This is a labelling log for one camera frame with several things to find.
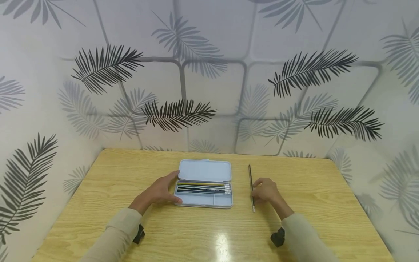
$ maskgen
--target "pencil case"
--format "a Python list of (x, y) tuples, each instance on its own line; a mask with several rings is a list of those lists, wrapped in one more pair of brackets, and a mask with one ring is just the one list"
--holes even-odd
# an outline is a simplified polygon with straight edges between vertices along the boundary
[[(228, 161), (209, 159), (184, 159), (179, 164), (179, 180), (174, 195), (182, 199), (179, 206), (205, 208), (231, 208), (233, 206), (233, 187), (231, 186), (231, 165)], [(230, 191), (225, 194), (180, 192), (179, 183), (223, 183)]]

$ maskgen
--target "wallpaper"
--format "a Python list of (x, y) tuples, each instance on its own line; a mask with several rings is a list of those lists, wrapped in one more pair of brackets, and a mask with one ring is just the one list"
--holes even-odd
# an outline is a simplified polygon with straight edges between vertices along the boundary
[(331, 159), (395, 260), (419, 260), (416, 0), (0, 13), (0, 262), (30, 261), (103, 148)]

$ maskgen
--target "left hand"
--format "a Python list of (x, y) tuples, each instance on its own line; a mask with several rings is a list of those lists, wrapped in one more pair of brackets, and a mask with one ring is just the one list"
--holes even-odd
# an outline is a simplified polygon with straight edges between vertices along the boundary
[(143, 193), (139, 194), (128, 208), (135, 209), (144, 215), (147, 208), (153, 203), (169, 201), (181, 204), (182, 199), (169, 193), (170, 184), (177, 178), (179, 172), (176, 170), (167, 176), (158, 178)]

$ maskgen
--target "wood grain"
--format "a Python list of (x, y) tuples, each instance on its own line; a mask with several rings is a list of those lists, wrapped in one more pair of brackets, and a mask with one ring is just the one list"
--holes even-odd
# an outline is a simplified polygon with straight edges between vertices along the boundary
[(295, 212), (303, 213), (340, 261), (394, 261), (331, 160), (211, 153), (105, 149), (62, 212), (33, 262), (76, 262), (121, 208), (182, 159), (231, 162), (231, 209), (154, 205), (142, 224), (145, 238), (123, 261), (294, 261), (270, 235), (281, 226), (274, 210), (252, 213), (248, 178), (275, 180)]

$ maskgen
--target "beige sleeve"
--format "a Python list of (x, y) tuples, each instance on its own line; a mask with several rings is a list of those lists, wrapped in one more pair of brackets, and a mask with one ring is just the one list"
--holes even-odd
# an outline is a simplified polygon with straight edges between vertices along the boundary
[(137, 235), (140, 221), (141, 215), (134, 209), (119, 211), (80, 262), (118, 262)]
[(285, 243), (299, 262), (338, 262), (333, 252), (320, 240), (315, 229), (302, 214), (282, 220)]

